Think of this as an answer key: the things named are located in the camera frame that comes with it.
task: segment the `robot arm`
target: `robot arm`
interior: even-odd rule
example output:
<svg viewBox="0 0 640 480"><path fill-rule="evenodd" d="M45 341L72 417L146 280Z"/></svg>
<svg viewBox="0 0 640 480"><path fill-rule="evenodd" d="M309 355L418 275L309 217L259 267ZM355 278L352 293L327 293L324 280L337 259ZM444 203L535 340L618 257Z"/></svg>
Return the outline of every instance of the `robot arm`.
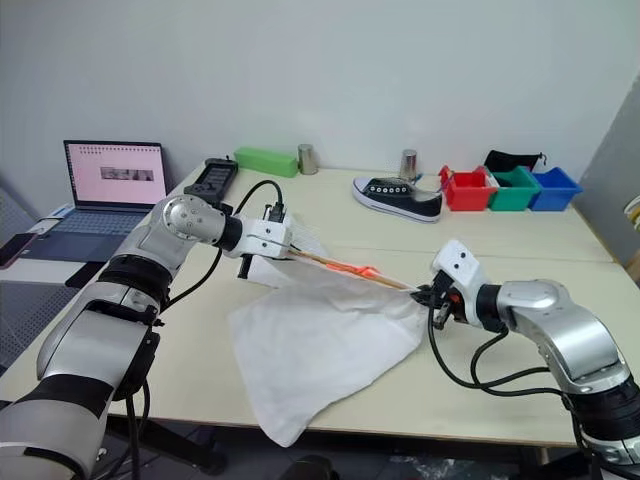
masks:
<svg viewBox="0 0 640 480"><path fill-rule="evenodd" d="M492 285L460 242L449 242L432 264L433 292L444 304L438 326L456 321L532 340L579 424L579 438L603 469L640 472L640 390L611 333L551 280Z"/></svg>
<svg viewBox="0 0 640 480"><path fill-rule="evenodd" d="M196 243L283 258L290 233L192 195L158 203L44 341L38 386L0 412L0 479L89 477L108 407L146 378L160 340L152 327Z"/></svg>

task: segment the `white cloth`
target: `white cloth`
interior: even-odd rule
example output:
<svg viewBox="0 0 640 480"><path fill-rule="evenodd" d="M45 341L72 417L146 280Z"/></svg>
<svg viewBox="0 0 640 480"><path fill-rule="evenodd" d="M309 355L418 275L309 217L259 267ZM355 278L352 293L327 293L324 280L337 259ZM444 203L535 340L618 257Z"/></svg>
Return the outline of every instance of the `white cloth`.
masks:
<svg viewBox="0 0 640 480"><path fill-rule="evenodd" d="M297 284L229 319L258 423L288 447L320 410L411 353L422 340L427 312L407 291L300 262L274 265Z"/></svg>

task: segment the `green box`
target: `green box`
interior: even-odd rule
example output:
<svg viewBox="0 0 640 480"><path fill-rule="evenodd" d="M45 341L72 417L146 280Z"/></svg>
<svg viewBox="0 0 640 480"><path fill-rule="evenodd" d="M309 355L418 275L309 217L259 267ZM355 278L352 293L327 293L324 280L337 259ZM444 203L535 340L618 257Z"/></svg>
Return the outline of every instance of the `green box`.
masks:
<svg viewBox="0 0 640 480"><path fill-rule="evenodd" d="M525 167L516 167L510 172L491 172L500 185L489 199L489 208L501 212L517 212L527 208L531 198L540 191L540 186Z"/></svg>
<svg viewBox="0 0 640 480"><path fill-rule="evenodd" d="M240 147L233 156L240 168L257 170L281 177L295 177L298 173L298 159L295 155L270 152L258 148Z"/></svg>

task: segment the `laptop keyboard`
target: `laptop keyboard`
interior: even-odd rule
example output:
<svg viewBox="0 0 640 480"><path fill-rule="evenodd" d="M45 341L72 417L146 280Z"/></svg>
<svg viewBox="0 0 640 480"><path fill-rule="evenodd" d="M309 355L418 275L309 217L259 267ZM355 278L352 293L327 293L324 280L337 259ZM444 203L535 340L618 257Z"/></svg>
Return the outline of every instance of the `laptop keyboard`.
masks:
<svg viewBox="0 0 640 480"><path fill-rule="evenodd" d="M97 233L101 235L128 235L140 220L141 215L122 213L74 212L58 223L53 230L66 233Z"/></svg>

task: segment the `black sneaker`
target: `black sneaker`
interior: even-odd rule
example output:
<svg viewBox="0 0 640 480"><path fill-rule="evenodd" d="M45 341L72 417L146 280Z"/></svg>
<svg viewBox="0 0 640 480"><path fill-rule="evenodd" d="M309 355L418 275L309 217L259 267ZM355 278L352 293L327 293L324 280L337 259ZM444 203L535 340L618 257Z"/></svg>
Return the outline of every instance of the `black sneaker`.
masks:
<svg viewBox="0 0 640 480"><path fill-rule="evenodd" d="M355 178L353 196L363 205L419 222L437 222L442 193L425 192L399 178Z"/></svg>

